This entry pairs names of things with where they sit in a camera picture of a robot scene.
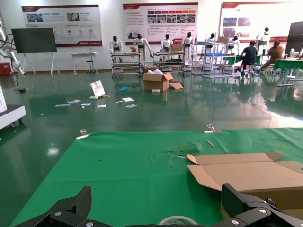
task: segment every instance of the green table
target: green table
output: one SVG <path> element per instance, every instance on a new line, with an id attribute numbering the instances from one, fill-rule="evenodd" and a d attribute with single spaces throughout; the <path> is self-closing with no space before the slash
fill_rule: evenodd
<path id="1" fill-rule="evenodd" d="M 303 68 L 303 61 L 296 61 L 296 60 L 288 60 L 288 59 L 281 59 L 278 60 L 273 69 L 293 69 L 293 68 Z"/>
<path id="2" fill-rule="evenodd" d="M 223 60 L 228 60 L 229 65 L 234 65 L 242 60 L 244 60 L 244 56 L 237 56 L 237 57 L 224 57 Z M 256 57 L 256 64 L 260 65 L 261 63 L 261 56 L 258 55 Z"/>
<path id="3" fill-rule="evenodd" d="M 74 141 L 13 225 L 90 185 L 90 219 L 121 227 L 182 215 L 209 226 L 222 220 L 220 193 L 200 186 L 180 155 L 278 151 L 283 160 L 303 162 L 302 150 L 302 128 L 95 133 Z"/>

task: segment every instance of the black monitor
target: black monitor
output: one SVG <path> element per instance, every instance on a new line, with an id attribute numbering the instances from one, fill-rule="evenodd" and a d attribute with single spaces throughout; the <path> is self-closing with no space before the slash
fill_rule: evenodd
<path id="1" fill-rule="evenodd" d="M 11 30 L 17 53 L 57 52 L 52 28 L 17 28 Z"/>

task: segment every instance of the brown shirt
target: brown shirt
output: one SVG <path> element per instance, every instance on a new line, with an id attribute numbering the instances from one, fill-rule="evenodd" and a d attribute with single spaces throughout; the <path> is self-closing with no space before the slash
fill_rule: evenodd
<path id="1" fill-rule="evenodd" d="M 273 46 L 269 49 L 269 55 L 271 60 L 282 59 L 284 49 L 282 46 L 277 46 L 276 48 Z"/>

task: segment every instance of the white table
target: white table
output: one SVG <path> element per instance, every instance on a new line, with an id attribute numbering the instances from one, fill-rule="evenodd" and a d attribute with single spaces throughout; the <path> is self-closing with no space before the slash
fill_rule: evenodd
<path id="1" fill-rule="evenodd" d="M 95 62 L 97 62 L 97 58 L 96 55 L 98 53 L 97 52 L 89 52 L 89 53 L 72 53 L 71 54 L 71 60 L 72 60 L 72 65 L 74 67 L 74 76 L 78 75 L 76 72 L 76 66 L 74 63 L 74 58 L 83 58 L 83 57 L 94 57 L 95 58 Z"/>

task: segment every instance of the reflective floor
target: reflective floor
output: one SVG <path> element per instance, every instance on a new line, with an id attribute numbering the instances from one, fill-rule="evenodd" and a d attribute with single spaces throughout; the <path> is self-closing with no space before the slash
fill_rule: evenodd
<path id="1" fill-rule="evenodd" d="M 27 115 L 23 125 L 0 131 L 0 223 L 7 226 L 38 185 L 71 145 L 80 129 L 100 131 L 190 131 L 244 127 L 303 127 L 303 83 L 277 88 L 283 78 L 262 76 L 253 79 L 201 76 L 175 76 L 183 90 L 160 94 L 144 91 L 136 76 L 110 73 L 97 76 L 72 74 L 26 76 L 19 80 L 26 94 L 15 90 L 11 78 L 1 78 L 8 104 L 24 104 Z M 101 80 L 110 98 L 90 100 L 91 82 Z M 121 98 L 130 103 L 116 103 Z M 55 107 L 78 99 L 80 103 Z M 106 104 L 106 108 L 97 108 Z"/>

